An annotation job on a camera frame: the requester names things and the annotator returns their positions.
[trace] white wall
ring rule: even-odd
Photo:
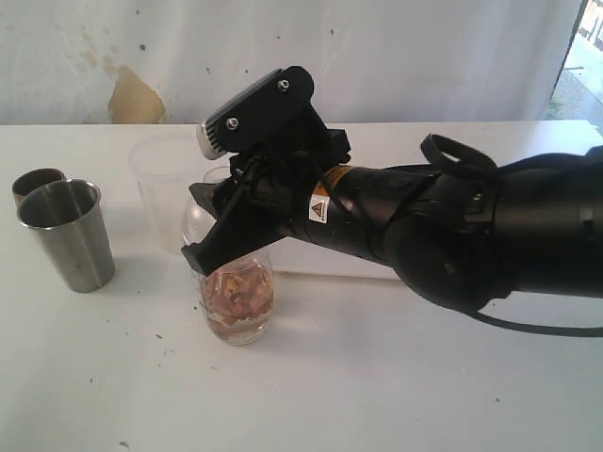
[[[165,122],[200,121],[291,64],[315,76],[325,121],[538,119],[579,3],[8,0],[0,123],[110,122],[121,65],[156,91]]]

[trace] stainless steel cup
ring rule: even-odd
[[[115,273],[100,200],[95,184],[68,179],[35,189],[17,212],[74,292],[98,289]]]
[[[63,179],[67,179],[65,174],[56,168],[40,168],[27,172],[12,184],[12,197],[15,199],[15,204],[19,207],[24,197],[36,188]]]

